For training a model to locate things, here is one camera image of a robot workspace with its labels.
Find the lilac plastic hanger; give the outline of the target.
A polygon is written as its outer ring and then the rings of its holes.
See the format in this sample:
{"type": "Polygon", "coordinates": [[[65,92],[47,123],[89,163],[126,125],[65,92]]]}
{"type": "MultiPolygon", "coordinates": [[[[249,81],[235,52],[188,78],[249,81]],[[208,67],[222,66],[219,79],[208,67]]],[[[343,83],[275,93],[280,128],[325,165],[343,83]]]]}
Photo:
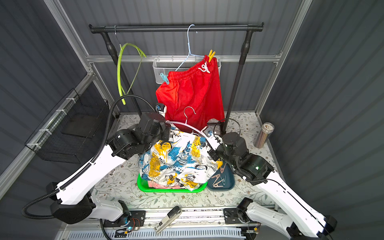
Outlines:
{"type": "Polygon", "coordinates": [[[191,129],[191,130],[192,130],[191,134],[195,134],[195,135],[199,135],[200,137],[207,138],[207,136],[206,136],[202,131],[196,129],[196,128],[193,127],[193,126],[188,125],[188,116],[187,116],[187,114],[186,114],[186,109],[187,109],[187,108],[192,109],[192,110],[193,110],[193,113],[196,115],[196,112],[195,112],[194,108],[188,106],[188,107],[186,107],[186,108],[184,109],[184,115],[185,115],[185,117],[186,117],[186,120],[185,120],[184,123],[182,123],[182,122],[177,122],[177,121],[169,121],[169,120],[167,120],[166,123],[169,123],[169,124],[171,124],[171,125],[182,125],[182,126],[184,126],[184,127],[187,127],[187,128],[189,128],[189,129],[191,129]]]}

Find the salmon clothespin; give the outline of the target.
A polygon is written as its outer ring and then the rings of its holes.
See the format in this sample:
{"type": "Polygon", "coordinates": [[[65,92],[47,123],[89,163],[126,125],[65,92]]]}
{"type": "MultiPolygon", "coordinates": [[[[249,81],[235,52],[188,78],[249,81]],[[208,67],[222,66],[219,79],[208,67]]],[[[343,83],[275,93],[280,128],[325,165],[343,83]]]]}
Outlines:
{"type": "Polygon", "coordinates": [[[224,163],[221,167],[220,167],[220,173],[223,174],[224,173],[224,170],[226,168],[226,163],[224,163]]]}

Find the pink clothespin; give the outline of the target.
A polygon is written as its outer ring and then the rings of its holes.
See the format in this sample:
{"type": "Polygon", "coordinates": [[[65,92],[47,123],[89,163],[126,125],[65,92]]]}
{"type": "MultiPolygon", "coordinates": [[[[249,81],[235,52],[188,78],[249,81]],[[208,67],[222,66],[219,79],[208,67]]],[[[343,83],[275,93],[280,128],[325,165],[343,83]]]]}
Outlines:
{"type": "Polygon", "coordinates": [[[221,179],[221,174],[217,174],[211,177],[211,179],[214,179],[215,182],[217,182],[219,179],[221,179]]]}

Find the teal clothespin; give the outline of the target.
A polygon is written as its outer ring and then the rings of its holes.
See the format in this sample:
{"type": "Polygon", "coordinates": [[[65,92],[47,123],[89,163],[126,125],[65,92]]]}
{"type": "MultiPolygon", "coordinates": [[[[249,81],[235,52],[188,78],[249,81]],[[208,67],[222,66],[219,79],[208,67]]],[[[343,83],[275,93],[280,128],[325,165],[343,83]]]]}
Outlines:
{"type": "Polygon", "coordinates": [[[221,179],[220,181],[215,182],[213,184],[213,187],[214,188],[223,188],[225,186],[225,183],[226,183],[226,180],[225,179],[221,179]]]}

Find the beige clothespin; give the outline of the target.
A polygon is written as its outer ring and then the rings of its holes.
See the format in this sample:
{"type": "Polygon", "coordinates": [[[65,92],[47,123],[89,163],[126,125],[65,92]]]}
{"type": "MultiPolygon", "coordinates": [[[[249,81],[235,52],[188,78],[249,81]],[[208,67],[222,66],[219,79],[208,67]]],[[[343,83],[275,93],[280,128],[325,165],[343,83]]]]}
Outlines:
{"type": "Polygon", "coordinates": [[[219,178],[219,179],[216,179],[213,183],[213,188],[222,188],[225,186],[225,183],[226,183],[226,179],[223,179],[223,178],[219,178]]]}

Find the comic print shorts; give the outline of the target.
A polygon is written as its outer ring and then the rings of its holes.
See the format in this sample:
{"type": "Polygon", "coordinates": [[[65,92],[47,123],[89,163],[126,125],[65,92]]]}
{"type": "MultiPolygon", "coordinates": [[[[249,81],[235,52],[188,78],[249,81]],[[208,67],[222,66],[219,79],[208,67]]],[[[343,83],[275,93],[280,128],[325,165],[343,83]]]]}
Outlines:
{"type": "Polygon", "coordinates": [[[223,165],[223,161],[212,160],[210,149],[206,138],[171,125],[168,141],[160,140],[140,155],[139,175],[163,186],[179,185],[182,189],[196,190],[223,165]]]}

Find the pink tie-dye shorts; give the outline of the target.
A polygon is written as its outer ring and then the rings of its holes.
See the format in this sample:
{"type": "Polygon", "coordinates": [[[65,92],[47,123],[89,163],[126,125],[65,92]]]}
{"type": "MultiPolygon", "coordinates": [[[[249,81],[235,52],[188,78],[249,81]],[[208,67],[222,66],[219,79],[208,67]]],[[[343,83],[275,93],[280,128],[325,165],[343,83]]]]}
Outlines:
{"type": "Polygon", "coordinates": [[[148,187],[149,188],[154,188],[154,189],[170,189],[170,190],[179,190],[179,189],[182,189],[182,187],[180,187],[179,185],[176,185],[176,186],[163,186],[161,184],[158,184],[154,181],[147,181],[148,183],[148,187]]]}

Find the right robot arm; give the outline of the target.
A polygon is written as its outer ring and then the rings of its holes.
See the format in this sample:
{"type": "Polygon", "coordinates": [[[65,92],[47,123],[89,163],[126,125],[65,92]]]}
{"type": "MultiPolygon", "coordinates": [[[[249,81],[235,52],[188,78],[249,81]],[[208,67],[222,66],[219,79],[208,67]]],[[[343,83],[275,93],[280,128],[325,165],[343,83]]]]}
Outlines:
{"type": "Polygon", "coordinates": [[[290,240],[331,240],[337,220],[324,216],[307,204],[281,178],[273,166],[259,155],[249,152],[244,138],[232,132],[217,137],[212,130],[205,134],[214,160],[227,163],[244,181],[256,186],[283,210],[282,213],[257,204],[250,198],[243,200],[233,213],[244,224],[258,222],[286,236],[290,240]]]}

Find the dark teal tray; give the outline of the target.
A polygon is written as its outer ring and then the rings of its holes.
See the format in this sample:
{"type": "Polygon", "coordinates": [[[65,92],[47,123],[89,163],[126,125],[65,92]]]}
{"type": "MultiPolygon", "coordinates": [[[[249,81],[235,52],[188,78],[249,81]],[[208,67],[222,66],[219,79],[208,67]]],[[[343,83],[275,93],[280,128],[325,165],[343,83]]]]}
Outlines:
{"type": "Polygon", "coordinates": [[[207,188],[214,192],[224,192],[233,189],[235,176],[227,163],[223,164],[208,180],[207,188]]]}

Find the blue clothespin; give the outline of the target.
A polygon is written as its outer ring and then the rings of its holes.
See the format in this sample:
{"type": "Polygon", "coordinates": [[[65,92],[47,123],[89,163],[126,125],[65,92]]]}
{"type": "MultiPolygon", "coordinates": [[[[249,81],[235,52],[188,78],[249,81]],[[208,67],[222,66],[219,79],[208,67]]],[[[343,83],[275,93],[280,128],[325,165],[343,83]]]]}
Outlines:
{"type": "Polygon", "coordinates": [[[166,85],[169,85],[169,84],[170,84],[170,81],[169,81],[168,77],[167,77],[164,73],[160,73],[160,77],[161,77],[162,81],[163,81],[166,85]]]}

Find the clear tube of sticks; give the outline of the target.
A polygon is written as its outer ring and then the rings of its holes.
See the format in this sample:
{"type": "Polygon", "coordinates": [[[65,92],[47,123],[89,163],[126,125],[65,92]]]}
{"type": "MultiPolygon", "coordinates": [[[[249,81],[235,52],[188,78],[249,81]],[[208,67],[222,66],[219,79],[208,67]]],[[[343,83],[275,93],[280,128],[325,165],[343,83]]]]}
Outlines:
{"type": "Polygon", "coordinates": [[[275,126],[272,123],[264,123],[261,127],[261,130],[259,131],[259,134],[254,140],[254,146],[258,149],[261,149],[274,130],[275,126]]]}

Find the green plastic basket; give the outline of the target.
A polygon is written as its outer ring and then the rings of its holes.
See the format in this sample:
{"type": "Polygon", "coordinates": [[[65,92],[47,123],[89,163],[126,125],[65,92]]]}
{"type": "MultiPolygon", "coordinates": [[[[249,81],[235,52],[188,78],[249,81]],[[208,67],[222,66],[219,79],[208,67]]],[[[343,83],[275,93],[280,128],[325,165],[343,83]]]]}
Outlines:
{"type": "Polygon", "coordinates": [[[145,193],[200,193],[205,190],[208,185],[208,183],[205,183],[193,191],[189,191],[187,189],[155,189],[150,188],[148,182],[143,180],[140,175],[138,175],[137,184],[138,188],[145,193]]]}

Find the silver black handheld device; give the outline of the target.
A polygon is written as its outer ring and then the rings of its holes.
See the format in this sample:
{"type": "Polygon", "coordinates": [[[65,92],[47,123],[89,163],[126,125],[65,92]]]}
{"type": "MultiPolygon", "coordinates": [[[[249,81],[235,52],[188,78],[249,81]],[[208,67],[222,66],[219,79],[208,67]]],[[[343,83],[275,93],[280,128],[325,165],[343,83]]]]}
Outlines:
{"type": "Polygon", "coordinates": [[[182,209],[179,206],[173,207],[167,215],[154,227],[155,233],[161,233],[166,227],[174,222],[182,213],[182,209]]]}

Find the yellow clothespin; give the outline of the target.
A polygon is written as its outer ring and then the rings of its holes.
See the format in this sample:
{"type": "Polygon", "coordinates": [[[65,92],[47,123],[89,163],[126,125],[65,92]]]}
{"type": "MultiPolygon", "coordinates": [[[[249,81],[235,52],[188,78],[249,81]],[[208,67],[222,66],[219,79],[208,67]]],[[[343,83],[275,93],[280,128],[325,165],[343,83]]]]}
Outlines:
{"type": "Polygon", "coordinates": [[[209,63],[210,63],[210,62],[212,61],[212,59],[214,58],[215,54],[216,54],[215,51],[210,50],[209,55],[208,55],[208,57],[209,57],[209,63]]]}

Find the black clothes rack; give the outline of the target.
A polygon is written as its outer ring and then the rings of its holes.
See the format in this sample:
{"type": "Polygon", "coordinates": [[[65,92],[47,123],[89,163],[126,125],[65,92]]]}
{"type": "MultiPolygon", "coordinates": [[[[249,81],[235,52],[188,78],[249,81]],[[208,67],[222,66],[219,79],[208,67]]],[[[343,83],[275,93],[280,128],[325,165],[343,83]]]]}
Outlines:
{"type": "Polygon", "coordinates": [[[98,26],[94,27],[89,25],[89,29],[93,34],[101,34],[104,42],[106,44],[107,50],[110,56],[113,59],[115,64],[118,63],[118,55],[117,50],[114,47],[109,33],[155,33],[155,32],[187,32],[192,29],[197,32],[237,32],[237,31],[245,31],[246,36],[241,48],[241,55],[238,64],[238,69],[236,72],[234,85],[231,92],[230,102],[228,106],[228,111],[226,114],[225,122],[219,124],[221,127],[221,134],[225,134],[227,131],[227,126],[230,118],[230,114],[232,112],[235,96],[237,93],[237,89],[240,83],[240,78],[242,75],[242,71],[247,59],[247,55],[250,50],[252,35],[254,32],[262,32],[264,29],[265,23],[261,23],[259,25],[198,25],[198,26],[177,26],[177,25],[150,25],[150,26],[98,26]]]}

